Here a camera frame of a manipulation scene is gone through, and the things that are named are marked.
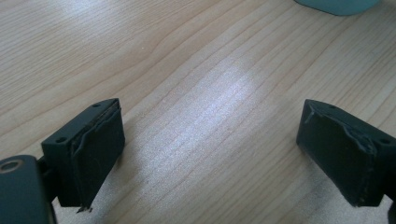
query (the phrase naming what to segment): green object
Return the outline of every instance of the green object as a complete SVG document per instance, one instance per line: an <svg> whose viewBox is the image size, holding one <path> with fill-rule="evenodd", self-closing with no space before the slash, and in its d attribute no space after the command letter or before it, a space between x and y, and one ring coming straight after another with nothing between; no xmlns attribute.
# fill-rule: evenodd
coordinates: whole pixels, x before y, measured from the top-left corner
<svg viewBox="0 0 396 224"><path fill-rule="evenodd" d="M379 0L295 0L297 3L336 16L350 16L373 7Z"/></svg>

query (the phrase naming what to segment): wooden table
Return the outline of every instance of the wooden table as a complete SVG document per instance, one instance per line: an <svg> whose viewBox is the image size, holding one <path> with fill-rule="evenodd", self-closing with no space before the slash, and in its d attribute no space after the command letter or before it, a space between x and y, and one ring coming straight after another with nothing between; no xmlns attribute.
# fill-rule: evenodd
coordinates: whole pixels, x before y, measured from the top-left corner
<svg viewBox="0 0 396 224"><path fill-rule="evenodd" d="M387 223L296 146L304 99L396 136L396 1L5 0L0 158L119 97L127 145L91 213L60 223Z"/></svg>

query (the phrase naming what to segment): teal object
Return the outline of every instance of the teal object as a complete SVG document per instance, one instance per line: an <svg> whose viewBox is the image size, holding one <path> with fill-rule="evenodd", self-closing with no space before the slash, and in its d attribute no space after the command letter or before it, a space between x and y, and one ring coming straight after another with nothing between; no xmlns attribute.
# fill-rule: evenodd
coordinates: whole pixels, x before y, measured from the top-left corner
<svg viewBox="0 0 396 224"><path fill-rule="evenodd" d="M336 16L350 16L373 7L379 0L295 0L297 3Z"/></svg>

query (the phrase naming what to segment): black plastic part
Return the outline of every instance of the black plastic part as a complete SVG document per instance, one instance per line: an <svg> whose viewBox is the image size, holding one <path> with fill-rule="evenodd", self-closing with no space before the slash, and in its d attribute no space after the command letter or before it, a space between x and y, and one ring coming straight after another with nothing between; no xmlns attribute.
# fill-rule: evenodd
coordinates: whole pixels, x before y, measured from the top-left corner
<svg viewBox="0 0 396 224"><path fill-rule="evenodd" d="M396 139L333 105L306 100L297 135L303 149L354 206L395 200Z"/></svg>
<svg viewBox="0 0 396 224"><path fill-rule="evenodd" d="M35 157L0 161L0 223L56 223Z"/></svg>
<svg viewBox="0 0 396 224"><path fill-rule="evenodd" d="M58 194L61 206L90 208L124 144L119 100L88 107L42 142L44 170L60 177L58 191L49 196Z"/></svg>

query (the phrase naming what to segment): wood grain surface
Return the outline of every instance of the wood grain surface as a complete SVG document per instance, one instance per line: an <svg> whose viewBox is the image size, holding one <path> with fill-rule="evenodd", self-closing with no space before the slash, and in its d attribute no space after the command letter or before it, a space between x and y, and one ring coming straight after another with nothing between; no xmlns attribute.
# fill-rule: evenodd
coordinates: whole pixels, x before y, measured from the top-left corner
<svg viewBox="0 0 396 224"><path fill-rule="evenodd" d="M0 158L119 97L127 145L60 223L387 223L296 146L304 99L396 136L396 1L335 17L276 0L3 0Z"/></svg>

